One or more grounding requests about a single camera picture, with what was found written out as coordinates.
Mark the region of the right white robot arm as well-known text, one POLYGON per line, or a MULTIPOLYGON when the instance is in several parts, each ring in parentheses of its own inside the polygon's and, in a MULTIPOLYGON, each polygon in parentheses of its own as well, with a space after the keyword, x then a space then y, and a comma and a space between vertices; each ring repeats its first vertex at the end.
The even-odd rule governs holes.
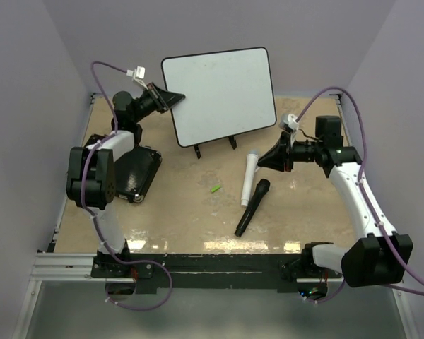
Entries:
POLYGON ((301 252, 302 272, 311 278, 325 269, 343 276, 350 287, 391 285, 401 282, 404 263, 413 250, 407 234, 399 234, 384 216, 363 174, 363 161, 353 146, 344 144, 338 116, 319 116, 315 137, 297 141, 297 117, 281 118, 278 142, 258 161, 259 167, 289 172, 296 162, 314 162, 334 185, 345 203, 356 235, 355 244, 345 249, 329 242, 312 242, 301 252))

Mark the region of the green marker cap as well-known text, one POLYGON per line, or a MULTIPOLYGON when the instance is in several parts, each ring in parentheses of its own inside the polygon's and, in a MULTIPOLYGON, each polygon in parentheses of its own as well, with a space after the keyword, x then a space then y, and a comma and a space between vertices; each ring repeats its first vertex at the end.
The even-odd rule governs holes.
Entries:
POLYGON ((216 185, 214 187, 211 188, 210 192, 211 193, 215 193, 217 192, 219 189, 221 188, 221 185, 216 185))

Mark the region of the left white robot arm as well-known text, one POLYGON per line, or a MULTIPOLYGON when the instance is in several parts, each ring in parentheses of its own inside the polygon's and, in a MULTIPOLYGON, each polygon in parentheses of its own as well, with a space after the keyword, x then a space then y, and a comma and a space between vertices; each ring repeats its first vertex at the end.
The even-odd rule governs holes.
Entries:
POLYGON ((131 272, 134 263, 112 204, 116 193, 114 164, 139 144, 142 119, 153 112, 165 113, 185 98, 154 83, 137 98, 119 91, 112 98, 112 132, 94 144, 71 149, 66 195, 88 214, 98 237, 93 271, 107 277, 124 277, 131 272))

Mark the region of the white rectangular whiteboard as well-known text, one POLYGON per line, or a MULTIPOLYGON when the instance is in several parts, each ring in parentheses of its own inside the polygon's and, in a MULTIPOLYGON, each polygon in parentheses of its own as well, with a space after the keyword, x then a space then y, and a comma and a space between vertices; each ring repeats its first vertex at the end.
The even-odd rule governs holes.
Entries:
POLYGON ((171 56, 161 69, 168 91, 185 98, 171 111, 182 148, 265 129, 277 122, 264 47, 171 56))

